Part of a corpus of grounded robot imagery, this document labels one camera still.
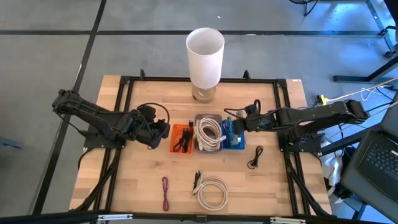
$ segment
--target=laptop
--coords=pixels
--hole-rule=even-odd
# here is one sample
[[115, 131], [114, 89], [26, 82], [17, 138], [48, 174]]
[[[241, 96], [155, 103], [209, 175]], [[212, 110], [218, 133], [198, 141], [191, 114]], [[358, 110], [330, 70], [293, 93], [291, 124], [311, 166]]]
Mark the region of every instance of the laptop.
[[[398, 93], [393, 101], [398, 101]], [[398, 105], [389, 108], [380, 131], [369, 130], [341, 176], [341, 184], [398, 223]]]
[[370, 131], [368, 144], [358, 151], [365, 151], [357, 169], [382, 193], [398, 202], [398, 146], [387, 137]]

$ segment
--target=black cable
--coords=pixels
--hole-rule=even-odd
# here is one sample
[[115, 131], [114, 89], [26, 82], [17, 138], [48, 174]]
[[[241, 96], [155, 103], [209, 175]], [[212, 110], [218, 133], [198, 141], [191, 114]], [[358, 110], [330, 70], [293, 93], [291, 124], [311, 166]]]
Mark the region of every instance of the black cable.
[[319, 160], [319, 162], [320, 162], [320, 164], [321, 164], [321, 166], [322, 166], [322, 161], [321, 161], [321, 159], [319, 158], [319, 156], [315, 153], [315, 152], [313, 152], [313, 153], [311, 153], [313, 156], [315, 156], [318, 160]]
[[188, 146], [189, 142], [191, 141], [191, 138], [192, 138], [192, 132], [188, 128], [184, 128], [180, 140], [178, 140], [176, 145], [174, 145], [173, 152], [179, 152], [181, 148], [182, 152], [184, 153], [188, 152]]
[[81, 134], [82, 136], [84, 136], [83, 132], [80, 131], [80, 129], [78, 129], [75, 125], [73, 125], [71, 122], [67, 121], [65, 118], [63, 118], [60, 114], [56, 113], [56, 115], [58, 115], [58, 117], [60, 117], [64, 122], [68, 123], [70, 126], [72, 126], [73, 128], [75, 128], [79, 134]]
[[259, 99], [254, 100], [253, 105], [254, 105], [254, 106], [257, 105], [257, 108], [258, 108], [258, 110], [259, 110], [259, 113], [261, 113], [261, 103], [260, 103], [260, 100], [259, 100]]
[[193, 137], [193, 121], [189, 121], [189, 129], [187, 129], [187, 133], [185, 136], [185, 142], [182, 145], [182, 152], [188, 152], [189, 143]]
[[248, 168], [249, 169], [255, 169], [257, 166], [259, 166], [259, 157], [262, 154], [262, 151], [264, 148], [262, 146], [257, 146], [256, 148], [256, 156], [254, 157], [253, 160], [248, 162]]
[[365, 112], [370, 112], [370, 111], [372, 111], [372, 110], [376, 110], [376, 109], [378, 109], [378, 108], [380, 108], [380, 107], [382, 107], [382, 106], [386, 106], [386, 105], [390, 105], [392, 102], [390, 102], [390, 103], [384, 103], [384, 104], [382, 104], [382, 105], [379, 105], [379, 106], [377, 106], [377, 107], [374, 107], [374, 108], [372, 108], [372, 109], [370, 109], [370, 110], [367, 110], [367, 111], [365, 111]]
[[381, 93], [383, 96], [387, 97], [388, 99], [392, 100], [392, 98], [390, 96], [387, 96], [385, 93], [383, 93], [382, 91], [380, 91], [379, 87], [376, 87], [376, 90]]
[[88, 148], [88, 149], [80, 156], [79, 161], [77, 162], [77, 170], [80, 169], [80, 163], [81, 163], [81, 160], [83, 159], [83, 157], [84, 157], [87, 153], [89, 153], [91, 150], [93, 150], [93, 149], [94, 149], [94, 148]]
[[225, 109], [224, 109], [224, 112], [230, 114], [231, 116], [234, 116], [235, 118], [245, 119], [245, 120], [253, 120], [253, 119], [260, 119], [260, 118], [262, 118], [263, 116], [269, 116], [270, 114], [275, 113], [276, 111], [279, 111], [279, 110], [285, 109], [285, 108], [286, 108], [286, 107], [278, 108], [278, 109], [276, 109], [276, 110], [269, 111], [269, 112], [266, 113], [266, 114], [259, 114], [259, 115], [255, 116], [255, 117], [252, 117], [252, 118], [249, 118], [249, 119], [248, 119], [248, 118], [242, 118], [242, 117], [240, 117], [240, 116], [237, 116], [237, 115], [234, 114], [234, 113], [229, 112], [229, 111], [239, 111], [239, 110], [244, 110], [244, 109], [231, 109], [231, 108], [225, 108]]
[[294, 4], [307, 4], [307, 3], [310, 3], [310, 2], [316, 1], [316, 0], [289, 0], [289, 1]]
[[354, 124], [354, 125], [357, 125], [358, 127], [361, 127], [361, 128], [363, 128], [363, 129], [366, 129], [366, 128], [367, 128], [367, 127], [364, 127], [364, 126], [359, 125], [359, 124]]
[[146, 120], [146, 118], [145, 118], [141, 113], [136, 113], [136, 114], [138, 114], [138, 116], [141, 116], [142, 122], [147, 126], [147, 129], [148, 129], [149, 134], [153, 137], [153, 133], [152, 133], [152, 131], [150, 130], [149, 123], [148, 123], [148, 121]]
[[[166, 107], [164, 107], [163, 105], [160, 105], [160, 104], [158, 104], [158, 103], [150, 102], [150, 103], [144, 103], [144, 104], [139, 105], [139, 106], [137, 107], [137, 110], [138, 110], [141, 106], [145, 106], [145, 105], [157, 105], [157, 106], [163, 108], [163, 109], [166, 111], [166, 113], [167, 113], [167, 124], [170, 123], [170, 114], [169, 114], [169, 111], [166, 109]], [[163, 133], [162, 133], [160, 136], [163, 136], [163, 134], [166, 133], [166, 130], [167, 130], [167, 129], [164, 129]]]
[[[343, 138], [344, 138], [344, 132], [343, 132], [343, 128], [341, 128], [341, 126], [344, 125], [344, 124], [337, 124], [337, 125], [338, 125], [338, 129], [340, 129], [341, 139], [343, 139]], [[343, 156], [343, 152], [340, 154], [340, 156], [337, 156], [337, 155], [336, 155], [336, 151], [335, 151], [334, 153], [335, 153], [335, 156], [336, 156], [336, 157], [341, 157], [341, 156]]]

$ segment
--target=metal table leg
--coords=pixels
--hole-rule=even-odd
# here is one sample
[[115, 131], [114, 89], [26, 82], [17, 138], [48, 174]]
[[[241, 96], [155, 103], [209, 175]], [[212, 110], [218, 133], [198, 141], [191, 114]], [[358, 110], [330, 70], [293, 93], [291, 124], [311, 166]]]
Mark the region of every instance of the metal table leg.
[[363, 203], [359, 211], [355, 211], [352, 217], [353, 220], [361, 220], [363, 213], [365, 212], [366, 204]]
[[[335, 75], [333, 81], [335, 82], [351, 82], [351, 83], [375, 83], [380, 84], [390, 80], [390, 78], [382, 78], [384, 75], [389, 73], [391, 70], [396, 68], [398, 63], [398, 57], [393, 58], [381, 68], [377, 69], [375, 72], [370, 74], [368, 77], [354, 77], [354, 76], [343, 76]], [[389, 84], [398, 85], [398, 81], [390, 82]]]

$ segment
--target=wooden tabletop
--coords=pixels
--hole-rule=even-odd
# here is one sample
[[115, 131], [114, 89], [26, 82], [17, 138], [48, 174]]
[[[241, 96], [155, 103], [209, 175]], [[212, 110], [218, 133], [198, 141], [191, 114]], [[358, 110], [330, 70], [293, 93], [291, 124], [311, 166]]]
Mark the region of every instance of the wooden tabletop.
[[[97, 104], [114, 109], [120, 76], [106, 75], [99, 90]], [[290, 103], [293, 108], [306, 106], [302, 82], [288, 80]], [[271, 84], [219, 83], [211, 103], [198, 103], [192, 98], [190, 82], [134, 82], [130, 110], [147, 102], [164, 105], [170, 112], [170, 125], [188, 124], [199, 113], [216, 113], [226, 119], [224, 108], [243, 108], [260, 99], [263, 113], [275, 109]], [[157, 108], [157, 118], [165, 112]], [[169, 213], [218, 215], [292, 215], [289, 189], [283, 155], [279, 151], [276, 133], [245, 133], [246, 149], [224, 150], [216, 154], [171, 154], [170, 137], [163, 139], [155, 150], [128, 141], [121, 154], [118, 176], [112, 201], [112, 212], [164, 213], [162, 209], [162, 178], [169, 178]], [[264, 146], [257, 169], [246, 164], [254, 158], [258, 145]], [[104, 149], [95, 149], [81, 162], [70, 208], [79, 206], [93, 190], [100, 175]], [[301, 153], [305, 182], [315, 200], [331, 213], [319, 160], [311, 154]], [[214, 176], [226, 182], [229, 202], [224, 209], [205, 210], [191, 194], [195, 171], [205, 177]], [[296, 186], [299, 210], [301, 197]], [[101, 208], [106, 195], [102, 196]], [[218, 203], [222, 194], [211, 186], [205, 189], [205, 198]]]

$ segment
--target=small box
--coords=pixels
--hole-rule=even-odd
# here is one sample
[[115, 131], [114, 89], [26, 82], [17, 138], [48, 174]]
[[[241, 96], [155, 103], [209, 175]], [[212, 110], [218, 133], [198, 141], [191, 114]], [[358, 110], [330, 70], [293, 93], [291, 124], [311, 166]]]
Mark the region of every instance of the small box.
[[192, 154], [192, 147], [193, 147], [193, 133], [191, 140], [188, 143], [188, 151], [187, 152], [182, 152], [182, 147], [178, 152], [174, 152], [174, 146], [178, 143], [180, 138], [182, 137], [182, 132], [184, 129], [189, 129], [189, 125], [187, 124], [175, 124], [173, 125], [173, 130], [172, 130], [172, 138], [170, 140], [170, 153], [174, 154]]
[[[234, 123], [233, 122], [231, 122], [231, 130], [232, 130], [232, 134], [234, 134], [233, 133]], [[228, 150], [228, 149], [231, 149], [231, 150], [244, 150], [244, 133], [238, 135], [239, 138], [241, 138], [241, 141], [237, 145], [230, 146], [229, 145], [229, 143], [230, 143], [229, 133], [231, 131], [229, 130], [228, 121], [227, 120], [223, 120], [221, 122], [221, 131], [222, 131], [223, 135], [226, 136], [226, 139], [221, 142], [221, 147], [223, 149], [226, 149], [226, 150]]]

